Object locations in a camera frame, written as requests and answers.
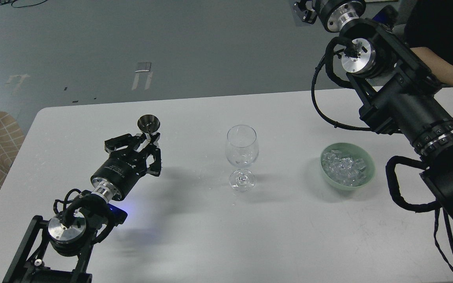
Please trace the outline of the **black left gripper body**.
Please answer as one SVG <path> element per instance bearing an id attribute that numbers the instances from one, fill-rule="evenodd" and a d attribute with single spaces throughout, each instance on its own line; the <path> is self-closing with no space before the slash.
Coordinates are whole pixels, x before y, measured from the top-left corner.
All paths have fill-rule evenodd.
<path id="1" fill-rule="evenodd" d="M 145 175 L 160 176 L 162 160 L 160 152 L 144 153 L 111 152 L 109 158 L 90 178 L 93 187 L 106 184 L 114 201 L 124 200 L 135 184 Z"/>

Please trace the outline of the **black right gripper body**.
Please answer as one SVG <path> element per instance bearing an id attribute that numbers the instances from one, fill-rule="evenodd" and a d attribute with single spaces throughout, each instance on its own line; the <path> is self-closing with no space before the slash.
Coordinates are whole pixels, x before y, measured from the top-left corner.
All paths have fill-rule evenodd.
<path id="1" fill-rule="evenodd" d="M 360 18 L 365 0 L 314 0 L 313 9 L 327 32 L 338 33 L 346 23 Z"/>

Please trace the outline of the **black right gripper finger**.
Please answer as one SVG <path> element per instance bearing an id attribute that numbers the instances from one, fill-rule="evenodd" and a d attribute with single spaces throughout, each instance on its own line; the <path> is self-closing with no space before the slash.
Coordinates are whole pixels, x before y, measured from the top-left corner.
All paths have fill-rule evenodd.
<path id="1" fill-rule="evenodd" d="M 293 2 L 293 10 L 299 20 L 306 24 L 314 24 L 318 14 L 312 6 L 312 2 Z"/>

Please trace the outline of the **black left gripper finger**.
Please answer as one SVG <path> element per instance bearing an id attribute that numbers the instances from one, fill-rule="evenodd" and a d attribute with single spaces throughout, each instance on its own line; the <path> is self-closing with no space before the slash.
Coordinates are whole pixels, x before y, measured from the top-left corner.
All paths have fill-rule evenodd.
<path id="1" fill-rule="evenodd" d="M 120 159 L 125 162 L 136 162 L 139 152 L 137 149 L 142 144 L 141 136 L 125 134 L 104 141 L 105 151 L 109 159 Z"/>
<path id="2" fill-rule="evenodd" d="M 161 150 L 158 145 L 160 133 L 139 134 L 138 137 L 144 147 L 138 152 L 138 156 L 135 159 L 136 175 L 160 176 L 162 170 Z"/>

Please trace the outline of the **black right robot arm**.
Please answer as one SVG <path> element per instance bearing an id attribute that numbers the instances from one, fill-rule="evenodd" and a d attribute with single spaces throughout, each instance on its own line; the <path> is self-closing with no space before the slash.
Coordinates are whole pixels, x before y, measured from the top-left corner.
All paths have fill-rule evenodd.
<path id="1" fill-rule="evenodd" d="M 392 156 L 385 174 L 392 200 L 415 213 L 435 212 L 435 232 L 443 213 L 453 255 L 453 118 L 435 100 L 442 83 L 393 32 L 392 6 L 381 21 L 362 18 L 363 0 L 297 0 L 292 5 L 300 21 L 336 33 L 315 68 L 311 100 L 320 117 L 335 128 L 371 131 L 377 134 L 404 134 L 420 160 Z M 327 117 L 316 102 L 315 85 L 320 70 L 336 85 L 352 88 L 363 105 L 360 119 L 366 127 L 353 127 Z M 421 169 L 421 179 L 435 196 L 428 204 L 410 204 L 400 192 L 396 165 Z"/>

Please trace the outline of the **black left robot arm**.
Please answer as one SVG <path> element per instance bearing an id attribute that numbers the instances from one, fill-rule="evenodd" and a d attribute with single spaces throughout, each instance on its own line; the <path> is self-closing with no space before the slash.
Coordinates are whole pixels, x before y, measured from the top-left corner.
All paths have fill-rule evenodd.
<path id="1" fill-rule="evenodd" d="M 123 224 L 127 212 L 113 206 L 123 201 L 145 175 L 160 176 L 160 133 L 125 134 L 105 141 L 108 159 L 94 172 L 93 190 L 70 190 L 53 204 L 54 216 L 32 218 L 5 274 L 4 283 L 90 283 L 87 267 L 93 247 L 114 227 Z M 54 270 L 44 263 L 48 246 L 63 257 L 76 257 L 71 271 Z"/>

